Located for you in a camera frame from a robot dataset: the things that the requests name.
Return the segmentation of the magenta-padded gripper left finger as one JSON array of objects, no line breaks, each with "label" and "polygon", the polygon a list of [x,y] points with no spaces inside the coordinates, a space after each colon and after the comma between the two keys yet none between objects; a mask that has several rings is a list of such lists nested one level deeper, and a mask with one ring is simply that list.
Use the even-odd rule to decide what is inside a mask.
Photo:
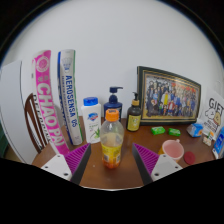
[{"label": "magenta-padded gripper left finger", "polygon": [[79,185],[90,155],[91,145],[85,144],[67,155],[56,154],[42,169]]}]

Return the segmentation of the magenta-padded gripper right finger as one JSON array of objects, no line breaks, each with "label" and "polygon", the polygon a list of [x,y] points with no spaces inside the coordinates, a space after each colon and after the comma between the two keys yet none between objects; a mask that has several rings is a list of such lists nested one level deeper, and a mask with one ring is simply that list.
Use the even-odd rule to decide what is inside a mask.
[{"label": "magenta-padded gripper right finger", "polygon": [[182,167],[168,155],[158,155],[136,143],[132,145],[132,154],[135,158],[144,185],[182,169]]}]

